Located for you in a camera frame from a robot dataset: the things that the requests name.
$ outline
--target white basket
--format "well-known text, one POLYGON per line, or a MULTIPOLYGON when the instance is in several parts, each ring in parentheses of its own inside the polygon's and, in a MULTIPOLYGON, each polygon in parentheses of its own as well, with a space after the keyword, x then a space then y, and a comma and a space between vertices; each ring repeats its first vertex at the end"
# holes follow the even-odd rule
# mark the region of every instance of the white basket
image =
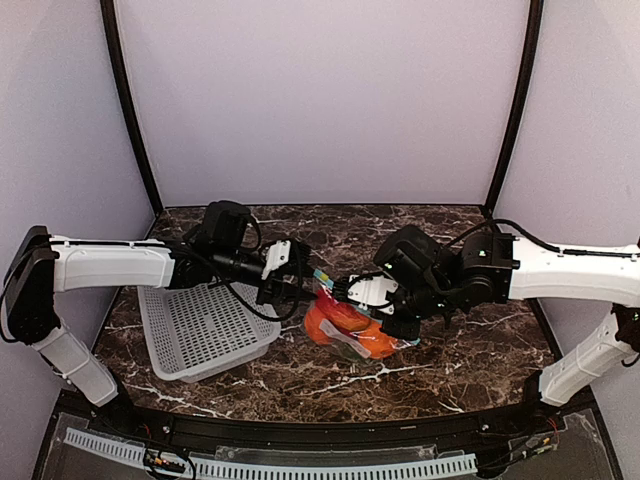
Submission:
MULTIPOLYGON (((249 305, 257 289, 233 284, 249 305)), ((138 287, 144 335, 155 374, 163 380, 200 381, 261 357, 280 335, 280 323, 249 312, 223 285, 186 290, 138 287)))

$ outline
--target wire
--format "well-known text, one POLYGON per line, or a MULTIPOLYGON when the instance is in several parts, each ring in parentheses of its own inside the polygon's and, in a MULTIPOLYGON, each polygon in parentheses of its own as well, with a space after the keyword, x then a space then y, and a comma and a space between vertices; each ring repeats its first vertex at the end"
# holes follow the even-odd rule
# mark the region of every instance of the wire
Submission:
POLYGON ((486 469, 486 468, 496 468, 496 467, 492 467, 492 465, 499 463, 501 460, 504 460, 507 457, 510 457, 516 450, 518 450, 519 448, 522 448, 524 445, 527 444, 527 442, 529 440, 531 440, 533 437, 535 437, 536 434, 535 432, 532 433, 531 435, 529 435, 527 438, 525 438, 524 440, 521 440, 520 442, 516 443, 507 453, 505 453, 504 455, 496 458, 495 460, 489 462, 489 463, 485 463, 484 465, 479 465, 478 469, 486 469))
POLYGON ((560 445, 560 434, 558 433, 558 424, 553 418, 548 418, 547 423, 553 427, 553 433, 556 437, 556 446, 560 445))
POLYGON ((516 458, 514 458, 513 460, 507 462, 507 463, 503 463, 501 465, 494 465, 491 467, 482 467, 484 470, 502 470, 503 468, 507 468, 510 467, 511 465, 515 465, 516 463, 522 462, 524 460, 526 460, 527 456, 524 455, 524 452, 522 452, 522 454, 516 458))
POLYGON ((483 438, 503 438, 503 439, 512 440, 514 438, 520 438, 523 435, 526 435, 529 431, 531 431, 530 428, 526 428, 524 430, 520 430, 519 432, 514 432, 514 433, 492 433, 492 432, 478 432, 478 433, 480 433, 480 436, 483 438))
POLYGON ((631 368, 636 363, 638 363, 638 360, 640 360, 640 353, 638 355, 636 355, 636 358, 631 360, 629 363, 625 362, 624 360, 622 360, 620 363, 622 363, 622 366, 625 367, 625 368, 631 368))
POLYGON ((184 254, 189 255, 192 258, 195 258, 196 260, 200 261, 201 263, 203 263, 204 265, 209 267, 211 269, 211 271, 213 272, 213 274, 215 276, 217 276, 220 279, 220 282, 227 288, 229 293, 231 293, 231 295, 233 295, 236 298, 236 300, 238 300, 246 309, 248 309, 256 317, 261 318, 263 320, 267 320, 269 322, 284 322, 285 320, 288 320, 293 315, 295 315, 296 311, 298 310, 298 307, 300 306, 300 296, 302 294, 302 288, 303 288, 303 282, 304 282, 304 277, 302 276, 302 258, 301 258, 301 255, 300 255, 300 248, 298 247, 298 243, 296 241, 292 241, 291 242, 291 246, 292 246, 295 258, 296 258, 296 275, 298 277, 298 283, 297 283, 297 286, 296 286, 297 287, 296 288, 296 294, 295 294, 295 297, 294 297, 294 300, 293 300, 293 304, 291 305, 291 309, 285 315, 278 316, 278 317, 270 317, 269 315, 265 315, 264 313, 259 312, 254 307, 252 307, 231 286, 231 283, 229 282, 229 280, 226 277, 224 277, 224 275, 222 275, 218 271, 218 267, 216 267, 216 265, 213 262, 210 262, 207 258, 203 257, 202 255, 199 255, 198 253, 196 253, 195 251, 193 251, 192 249, 190 249, 190 248, 188 248, 186 246, 181 247, 181 250, 182 250, 182 252, 184 254))
POLYGON ((260 247, 262 245, 262 232, 260 231, 260 224, 258 223, 258 220, 256 220, 256 217, 254 217, 253 215, 248 215, 248 221, 258 235, 258 242, 251 248, 240 247, 240 250, 246 253, 252 253, 256 250, 260 250, 260 247))
MULTIPOLYGON (((197 479, 197 471, 196 471, 196 466, 193 463, 193 460, 191 460, 191 457, 189 457, 188 453, 186 452, 186 450, 181 449, 179 447, 173 447, 171 445, 169 445, 168 443, 165 442, 160 442, 158 440, 154 440, 151 438, 151 431, 149 430, 149 427, 147 426, 147 424, 143 423, 142 427, 146 430, 148 438, 144 438, 144 437, 139 437, 138 435, 131 435, 129 433, 125 433, 119 429, 117 429, 116 427, 114 427, 111 422, 109 422, 104 416, 102 415, 98 415, 98 417, 96 417, 97 419, 99 419, 102 424, 104 426, 106 426, 107 428, 109 428, 110 430, 113 430, 116 435, 126 438, 126 439, 130 439, 130 440, 137 440, 141 443, 144 443, 145 445, 145 455, 147 453, 147 451, 149 450, 149 446, 150 445, 156 445, 158 447, 158 458, 161 458, 160 455, 164 452, 167 451, 169 453, 173 453, 174 455, 176 455, 177 457, 181 458, 183 461, 185 461, 188 465, 189 468, 191 469, 191 480, 196 480, 197 479)), ((160 473, 160 472, 155 472, 154 468, 151 467, 150 468, 151 471, 154 473, 153 475, 151 475, 153 478, 156 479, 174 479, 174 478, 180 478, 183 474, 178 474, 178 475, 170 475, 170 474, 164 474, 164 473, 160 473)))
POLYGON ((524 229, 522 226, 520 226, 519 224, 517 224, 513 220, 506 220, 506 219, 503 219, 503 218, 495 218, 495 219, 492 218, 492 219, 489 219, 489 220, 485 220, 484 222, 479 223, 479 224, 471 227, 470 229, 466 230, 465 232, 461 233, 456 238, 454 238, 450 242, 446 243, 444 246, 445 246, 445 248, 452 247, 453 245, 455 245, 455 244, 459 243, 460 241, 464 240, 466 237, 468 237, 472 233, 474 233, 474 232, 476 232, 476 231, 478 231, 478 230, 480 230, 480 229, 482 229, 484 227, 491 226, 491 225, 507 225, 507 226, 515 229, 523 237, 525 237, 530 242, 538 245, 539 247, 544 248, 545 250, 549 250, 550 252, 562 253, 563 255, 592 256, 592 257, 613 257, 613 258, 634 258, 634 257, 637 256, 637 254, 635 254, 635 253, 604 252, 604 251, 598 251, 598 250, 584 250, 584 249, 578 249, 578 248, 567 248, 567 249, 563 250, 563 249, 561 249, 560 247, 558 247, 556 245, 552 245, 550 243, 547 243, 547 242, 541 240, 540 238, 536 237, 535 235, 533 235, 532 233, 530 233, 529 231, 524 229))

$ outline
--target black pole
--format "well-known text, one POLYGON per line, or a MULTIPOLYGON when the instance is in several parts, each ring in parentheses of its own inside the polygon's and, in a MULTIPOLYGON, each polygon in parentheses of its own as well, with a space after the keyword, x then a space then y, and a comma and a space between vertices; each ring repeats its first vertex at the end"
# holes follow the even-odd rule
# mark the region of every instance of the black pole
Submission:
POLYGON ((104 33, 107 38, 107 47, 109 49, 109 57, 111 58, 111 68, 113 69, 113 77, 118 89, 118 97, 120 97, 120 107, 124 121, 129 132, 129 140, 131 147, 138 163, 138 169, 142 176, 144 188, 147 191, 149 202, 156 215, 159 215, 164 209, 158 186, 153 178, 151 164, 147 151, 144 148, 142 134, 140 133, 140 125, 138 125, 138 117, 133 105, 131 89, 129 88, 129 80, 127 79, 127 71, 124 66, 124 58, 122 56, 122 45, 120 44, 120 35, 118 34, 118 23, 116 21, 116 11, 113 0, 100 0, 102 8, 102 21, 104 23, 104 33))
POLYGON ((504 179, 509 169, 513 147, 518 137, 518 129, 520 128, 522 113, 524 112, 524 105, 527 100, 531 73, 533 72, 533 62, 538 47, 543 4, 544 0, 531 0, 529 5, 529 19, 527 20, 527 32, 524 37, 524 47, 522 49, 522 60, 520 60, 518 81, 516 82, 516 91, 513 95, 509 121, 507 122, 507 129, 504 134, 504 139, 502 140, 500 154, 498 155, 496 170, 493 174, 491 187, 489 188, 489 193, 484 203, 484 208, 489 215, 493 214, 493 210, 498 203, 498 197, 500 196, 500 191, 502 190, 504 179))

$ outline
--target black metal frame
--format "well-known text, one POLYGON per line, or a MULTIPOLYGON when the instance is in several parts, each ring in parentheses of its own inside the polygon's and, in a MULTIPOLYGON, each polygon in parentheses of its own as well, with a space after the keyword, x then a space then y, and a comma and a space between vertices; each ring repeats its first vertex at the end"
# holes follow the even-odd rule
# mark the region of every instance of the black metal frame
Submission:
POLYGON ((151 170, 149 157, 147 156, 144 141, 142 140, 142 133, 140 132, 140 125, 138 124, 138 117, 136 116, 133 97, 131 96, 131 88, 129 87, 127 70, 124 64, 124 57, 122 56, 122 45, 120 44, 118 22, 116 20, 113 1, 114 0, 100 0, 102 21, 104 23, 107 47, 109 49, 109 58, 111 59, 111 68, 113 69, 113 78, 116 82, 122 115, 127 125, 129 140, 131 141, 131 147, 136 157, 144 188, 147 191, 147 196, 149 197, 149 202, 151 203, 154 213, 159 215, 164 207, 160 199, 158 186, 153 178, 153 171, 151 170))
POLYGON ((520 71, 518 72, 518 80, 516 82, 516 90, 513 94, 513 102, 511 103, 511 111, 509 112, 509 121, 502 140, 502 147, 498 155, 498 163, 491 180, 489 193, 484 202, 484 207, 489 214, 493 214, 493 210, 498 203, 498 197, 504 185, 504 180, 509 169, 509 162, 513 153, 513 147, 516 144, 520 122, 524 112, 524 106, 529 91, 529 83, 531 74, 533 73, 533 63, 538 48, 538 37, 540 35, 540 25, 542 24, 542 7, 544 0, 531 0, 529 5, 529 19, 527 20, 527 32, 524 37, 524 47, 522 48, 522 60, 520 61, 520 71))
MULTIPOLYGON (((587 387, 575 395, 562 408, 561 415, 587 408, 594 413, 614 478, 623 480, 615 450, 591 389, 587 387)), ((62 412, 87 419, 89 428, 93 430, 127 437, 105 425, 99 418, 95 418, 91 406, 82 394, 63 390, 43 438, 32 480, 40 480, 38 475, 43 471, 57 418, 62 412)), ((154 432, 153 438, 156 441, 202 453, 213 454, 220 446, 285 451, 358 451, 436 445, 439 453, 464 450, 483 459, 484 455, 491 458, 508 451, 508 439, 483 437, 480 433, 482 426, 486 424, 491 428, 506 418, 513 418, 521 410, 519 405, 509 405, 445 417, 361 424, 219 420, 168 414, 146 408, 140 408, 139 412, 154 432), (163 433, 163 427, 169 427, 168 434, 163 433)))

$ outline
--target white arm segment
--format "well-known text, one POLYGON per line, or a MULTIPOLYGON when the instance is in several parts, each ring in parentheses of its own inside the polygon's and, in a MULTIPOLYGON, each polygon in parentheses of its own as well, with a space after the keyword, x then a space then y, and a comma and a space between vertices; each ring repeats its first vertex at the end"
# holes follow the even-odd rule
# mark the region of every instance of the white arm segment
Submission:
MULTIPOLYGON (((351 275, 349 280, 354 278, 356 278, 356 275, 351 275)), ((360 308, 368 310, 370 307, 386 305, 388 303, 387 294, 394 293, 397 289, 398 284, 395 280, 380 276, 366 278, 353 284, 349 292, 347 292, 347 296, 349 300, 358 302, 360 308)), ((393 315, 393 310, 393 305, 379 309, 379 311, 387 315, 393 315)))
MULTIPOLYGON (((166 287, 171 282, 175 262, 169 256, 169 250, 161 247, 162 242, 157 240, 92 245, 85 240, 54 236, 51 242, 54 243, 51 248, 60 255, 55 261, 54 292, 124 285, 166 287), (157 243, 159 246, 141 247, 135 243, 157 243)), ((113 376, 67 329, 62 319, 60 322, 60 328, 54 329, 47 338, 32 347, 91 403, 98 407, 107 404, 118 395, 113 376)))
POLYGON ((60 328, 47 338, 31 345, 54 367, 68 383, 73 383, 94 405, 101 407, 118 395, 118 387, 107 368, 67 329, 60 319, 60 328))
POLYGON ((640 307, 640 248, 576 247, 561 249, 597 250, 635 254, 635 258, 561 255, 545 250, 526 238, 513 242, 513 270, 509 298, 578 298, 604 300, 627 307, 640 307))
MULTIPOLYGON (((510 299, 539 297, 603 300, 626 307, 640 307, 640 248, 557 245, 561 249, 597 250, 635 254, 631 258, 562 255, 545 250, 525 238, 513 242, 510 299)), ((581 388, 602 376, 636 352, 616 340, 618 323, 609 314, 576 348, 542 370, 539 392, 544 403, 559 407, 581 388)))
POLYGON ((135 246, 135 243, 141 242, 122 242, 123 245, 82 244, 86 241, 60 236, 52 237, 51 241, 64 242, 51 246, 60 254, 55 266, 54 292, 124 285, 159 288, 168 286, 171 281, 175 261, 158 240, 144 241, 145 244, 157 243, 158 248, 135 246))
POLYGON ((609 314, 589 337, 561 360, 542 370, 539 391, 541 400, 559 407, 610 368, 630 355, 631 345, 615 339, 618 322, 609 314))

